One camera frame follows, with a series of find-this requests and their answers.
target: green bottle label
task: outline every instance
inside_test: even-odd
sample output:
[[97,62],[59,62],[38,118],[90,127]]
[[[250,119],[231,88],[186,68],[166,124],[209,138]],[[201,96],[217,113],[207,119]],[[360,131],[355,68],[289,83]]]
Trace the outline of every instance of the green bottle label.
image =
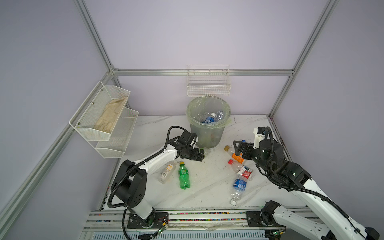
[[189,175],[187,169],[182,169],[182,170],[179,171],[179,177],[180,177],[181,175],[184,175],[184,174]]

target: white wall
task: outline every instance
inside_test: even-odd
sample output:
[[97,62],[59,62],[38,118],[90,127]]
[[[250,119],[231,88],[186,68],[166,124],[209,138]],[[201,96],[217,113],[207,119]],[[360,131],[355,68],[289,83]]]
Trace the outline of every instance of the white wall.
[[326,0],[87,0],[117,68],[293,68]]
[[[268,114],[286,76],[231,76],[231,94],[222,97],[232,114]],[[186,76],[120,76],[129,91],[129,105],[140,115],[185,115],[188,103]]]
[[274,120],[293,161],[384,234],[384,2],[340,0]]
[[[106,67],[73,0],[2,1],[0,32],[2,211],[102,78]],[[37,239],[52,239],[45,235],[50,228],[60,229],[55,239],[69,239],[65,238],[69,233],[75,239],[80,233],[89,210],[94,210],[93,197],[99,200],[100,191],[105,191],[105,174],[110,174],[114,163],[102,159],[84,140],[73,142],[75,139],[8,239],[35,239],[29,234],[32,228]],[[69,207],[77,213],[72,215]],[[66,221],[57,222],[60,216]]]

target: white wire basket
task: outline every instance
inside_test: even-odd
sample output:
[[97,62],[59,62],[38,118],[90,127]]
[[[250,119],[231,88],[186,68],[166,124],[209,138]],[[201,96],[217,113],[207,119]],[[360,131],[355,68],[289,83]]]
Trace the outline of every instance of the white wire basket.
[[229,96],[229,65],[188,65],[187,96]]
[[116,123],[111,128],[111,133],[94,129],[96,122],[110,101],[127,97],[124,102],[126,105],[130,94],[128,90],[116,86],[105,86],[102,82],[99,82],[95,88],[100,87],[100,85],[100,90],[91,104],[87,106],[83,115],[78,120],[76,120],[76,114],[73,115],[69,123],[103,158],[121,158],[132,136],[139,112],[123,107],[118,114]]
[[105,106],[110,101],[112,101],[113,99],[127,97],[126,101],[124,102],[124,105],[126,105],[129,94],[130,91],[128,90],[116,86],[104,86],[102,84],[101,89],[99,90],[95,98],[92,100],[92,103],[88,106],[83,115],[80,117],[77,124],[75,124],[75,126],[71,126],[87,141],[108,141],[115,130],[117,122],[112,127],[111,133],[94,129],[94,126],[102,115]]

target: marble surface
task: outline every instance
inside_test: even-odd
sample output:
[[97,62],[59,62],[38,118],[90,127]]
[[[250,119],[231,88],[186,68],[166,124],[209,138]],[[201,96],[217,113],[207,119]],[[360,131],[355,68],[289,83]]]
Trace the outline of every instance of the marble surface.
[[[286,207],[305,206],[293,194],[270,183],[258,172],[251,160],[245,160],[243,164],[254,169],[254,177],[247,183],[242,200],[235,207],[230,205],[230,192],[236,174],[228,164],[230,156],[223,150],[224,147],[232,146],[234,140],[253,142],[255,127],[270,127],[266,115],[232,115],[231,120],[224,129],[219,145],[202,162],[183,159],[189,170],[191,188],[180,189],[178,167],[165,184],[157,180],[159,172],[148,177],[145,198],[155,209],[259,209],[269,200]],[[164,145],[168,128],[173,125],[190,131],[186,116],[139,116],[121,162],[127,159],[135,161],[157,151]],[[179,136],[181,132],[182,130],[173,129],[170,138]],[[114,197],[113,204],[120,202]]]

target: trash can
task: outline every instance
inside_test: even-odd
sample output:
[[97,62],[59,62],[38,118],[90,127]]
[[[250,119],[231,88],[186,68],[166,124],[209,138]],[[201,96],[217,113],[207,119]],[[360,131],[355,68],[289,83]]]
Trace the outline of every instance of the trash can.
[[[223,117],[215,123],[205,124],[201,122],[203,119],[199,119],[199,116],[202,116],[204,113],[216,113],[218,111],[223,112]],[[212,148],[218,145],[223,135],[224,127],[230,123],[231,108],[221,98],[204,96],[193,99],[188,104],[186,113],[191,126],[191,132],[196,133],[199,138],[197,146],[199,148]]]

